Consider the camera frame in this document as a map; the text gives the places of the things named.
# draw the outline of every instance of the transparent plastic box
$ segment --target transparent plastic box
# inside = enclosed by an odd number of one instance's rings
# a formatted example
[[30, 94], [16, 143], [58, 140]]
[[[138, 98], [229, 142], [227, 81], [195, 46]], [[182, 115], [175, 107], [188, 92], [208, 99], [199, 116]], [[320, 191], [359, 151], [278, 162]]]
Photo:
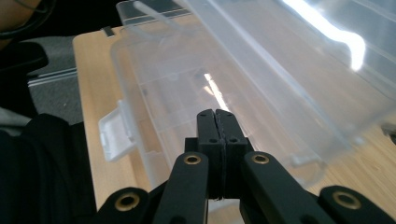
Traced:
[[[234, 113], [255, 150], [274, 155], [303, 186], [351, 144], [364, 144], [364, 130], [392, 123], [396, 29], [384, 16], [390, 7], [179, 3], [192, 14], [169, 19], [177, 13], [119, 3], [123, 38], [111, 51], [125, 137], [133, 142], [122, 151], [140, 150], [152, 187], [168, 178], [184, 139], [196, 136], [196, 115], [208, 108]], [[148, 15], [131, 19], [132, 8]], [[361, 13], [382, 22], [382, 32], [358, 23]]]

